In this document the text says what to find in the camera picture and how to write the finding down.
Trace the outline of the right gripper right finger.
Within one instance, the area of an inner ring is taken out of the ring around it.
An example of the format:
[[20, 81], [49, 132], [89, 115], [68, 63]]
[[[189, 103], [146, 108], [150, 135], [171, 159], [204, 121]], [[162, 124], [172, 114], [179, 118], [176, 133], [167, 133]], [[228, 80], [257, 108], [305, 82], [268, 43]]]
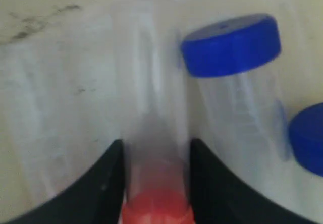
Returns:
[[322, 223], [322, 179], [294, 160], [244, 174], [194, 138], [190, 176], [196, 223]]

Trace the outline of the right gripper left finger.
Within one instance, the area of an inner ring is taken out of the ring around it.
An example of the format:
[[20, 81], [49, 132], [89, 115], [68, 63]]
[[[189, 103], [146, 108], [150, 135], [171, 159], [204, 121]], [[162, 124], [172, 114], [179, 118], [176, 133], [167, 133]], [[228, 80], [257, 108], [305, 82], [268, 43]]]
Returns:
[[116, 140], [66, 190], [10, 223], [118, 223], [124, 189], [123, 142]]

